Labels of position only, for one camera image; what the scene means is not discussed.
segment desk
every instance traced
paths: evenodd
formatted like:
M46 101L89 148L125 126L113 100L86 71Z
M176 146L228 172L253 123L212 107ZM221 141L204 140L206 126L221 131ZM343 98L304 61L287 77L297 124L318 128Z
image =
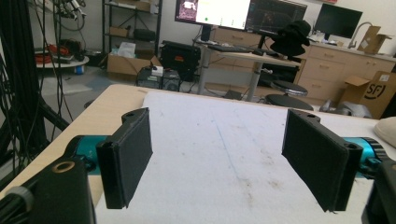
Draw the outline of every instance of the desk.
M202 94L204 88L205 88L205 83L209 79L207 76L207 69L209 68L209 59L210 59L210 54L212 53L212 49L209 49L206 46L203 46L204 49L204 58L202 60L202 72L201 76L199 79L199 85L198 85L198 94ZM263 63L268 63L268 64L275 64L275 65L282 65L282 66L289 66L289 67L294 67L294 66L300 66L299 63L288 61L288 60L281 60L277 59L268 55L255 55L252 53L236 53L236 52L219 52L220 57L224 58L234 58L234 59L241 59L241 60L249 60L255 62L254 65L254 71L251 74L251 79L250 79L250 84L249 84L249 91L247 94L247 101L251 101L253 98L254 92L256 90L257 84L259 82L260 78L260 73L262 70L262 64Z
M131 213L128 223L359 223L372 181L357 179L346 212L323 213L280 155L286 107L125 85L105 90L0 197L60 157L74 136L113 134L120 116L142 105L150 109L154 154L127 210L98 204L101 179L90 176L99 223L126 223ZM396 158L375 136L377 120L316 114L340 136L372 137Z

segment monitor screen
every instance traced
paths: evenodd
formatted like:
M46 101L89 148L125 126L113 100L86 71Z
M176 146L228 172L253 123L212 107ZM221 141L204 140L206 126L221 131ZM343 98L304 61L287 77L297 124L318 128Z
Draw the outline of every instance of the monitor screen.
M285 0L251 0L247 14L247 30L276 34L293 21L302 21L307 5Z
M175 21L244 30L250 0L177 0Z
M329 35L351 38L361 19L361 14L362 12L349 8L323 4L314 30L326 34L327 38Z

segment shelving unit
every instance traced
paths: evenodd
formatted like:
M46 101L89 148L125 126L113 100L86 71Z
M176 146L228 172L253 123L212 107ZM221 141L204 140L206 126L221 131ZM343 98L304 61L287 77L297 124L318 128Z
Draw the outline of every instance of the shelving unit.
M124 7L124 6L119 6L117 3L114 1L110 0L102 0L102 52L109 53L111 52L111 49L114 43L115 38L119 39L125 39L128 42L133 42L138 45L139 43L145 43L147 45L148 41L143 41L143 40L137 40L133 37L129 36L118 36L118 35L111 35L109 32L109 29L111 26L115 27L121 27L121 26L126 26L126 25L131 25L131 29L139 29L139 25L143 26L144 29L148 29L148 26L146 25L146 22L143 21L140 17L140 14L146 14L150 15L153 17L157 17L156 20L156 29L155 29L155 39L154 41L150 41L149 43L152 43L152 48L154 49L155 55L158 55L158 48L159 48L159 40L160 40L160 30L161 30L161 11L162 11L162 6L163 6L163 0L159 0L158 3L158 13L156 14L151 14L149 11L146 10L140 10L137 8L130 8L130 7ZM125 10L126 15L115 15L113 14L113 10L115 9L120 9L120 10ZM117 19L121 19L121 17L124 17L124 21L119 23L119 24L114 24L114 19L117 17Z

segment black bag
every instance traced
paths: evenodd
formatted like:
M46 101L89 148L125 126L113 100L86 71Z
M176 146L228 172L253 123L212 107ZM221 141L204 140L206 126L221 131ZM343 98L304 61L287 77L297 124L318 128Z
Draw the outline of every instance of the black bag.
M155 40L155 32L145 29L134 29L134 38L144 41Z
M307 36L310 30L311 25L308 22L294 21L277 32L278 36L272 38L275 42L270 48L286 56L304 54L302 44L309 46Z

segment table leg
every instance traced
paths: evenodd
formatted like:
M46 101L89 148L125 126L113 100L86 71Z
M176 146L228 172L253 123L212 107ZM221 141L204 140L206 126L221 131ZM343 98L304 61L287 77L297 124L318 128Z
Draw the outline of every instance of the table leg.
M209 68L209 59L211 50L203 47L204 58L202 59L201 75L198 83L198 95L201 95L205 88L207 69Z
M257 84L259 83L260 73L262 71L262 63L255 63L255 70L251 75L250 87L247 93L247 101L253 99L254 92L256 91Z

